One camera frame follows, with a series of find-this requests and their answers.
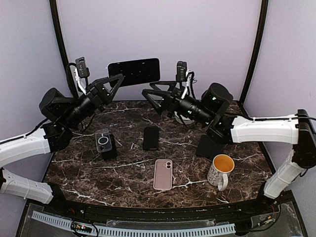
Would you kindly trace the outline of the white phone dark screen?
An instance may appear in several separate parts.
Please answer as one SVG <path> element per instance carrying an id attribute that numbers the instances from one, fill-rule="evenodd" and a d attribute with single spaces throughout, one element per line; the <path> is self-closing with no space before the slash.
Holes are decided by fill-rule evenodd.
<path id="1" fill-rule="evenodd" d="M 118 74 L 122 74 L 124 77 L 120 87 L 159 81 L 159 59 L 149 58 L 110 63 L 108 65 L 109 77 Z"/>

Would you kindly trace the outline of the pink phone case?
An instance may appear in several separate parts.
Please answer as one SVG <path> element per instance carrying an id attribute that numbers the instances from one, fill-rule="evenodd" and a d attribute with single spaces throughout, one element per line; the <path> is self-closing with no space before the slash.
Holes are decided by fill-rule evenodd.
<path id="1" fill-rule="evenodd" d="M 173 163 L 170 159 L 157 159 L 154 169 L 153 188 L 159 191 L 168 191 L 172 188 Z"/>

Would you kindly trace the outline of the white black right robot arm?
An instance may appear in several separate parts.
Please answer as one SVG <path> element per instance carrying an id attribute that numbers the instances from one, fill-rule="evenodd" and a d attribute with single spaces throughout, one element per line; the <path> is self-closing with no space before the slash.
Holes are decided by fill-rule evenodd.
<path id="1" fill-rule="evenodd" d="M 305 110 L 284 117 L 250 118 L 227 114 L 233 96 L 219 83 L 212 83 L 201 100 L 189 96 L 174 81 L 150 83 L 142 95 L 158 114 L 167 111 L 189 118 L 207 128 L 207 135 L 217 144 L 243 142 L 280 142 L 293 146 L 292 153 L 268 179 L 260 197 L 253 201 L 252 210 L 263 214 L 271 206 L 271 199 L 291 184 L 302 172 L 316 165 L 316 132 Z"/>

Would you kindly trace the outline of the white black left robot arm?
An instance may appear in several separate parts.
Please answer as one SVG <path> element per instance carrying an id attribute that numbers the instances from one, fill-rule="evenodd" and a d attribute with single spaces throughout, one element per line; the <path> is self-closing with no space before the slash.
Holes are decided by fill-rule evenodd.
<path id="1" fill-rule="evenodd" d="M 103 111 L 110 104 L 124 80 L 122 74 L 97 79 L 88 85 L 86 93 L 79 98 L 65 97 L 51 88 L 39 104 L 45 119 L 32 131 L 0 143 L 0 192 L 23 199 L 32 199 L 50 207 L 59 215 L 66 215 L 70 205 L 48 183 L 40 183 L 16 175 L 5 166 L 25 158 L 65 149 L 73 137 L 73 130 L 96 110 Z"/>

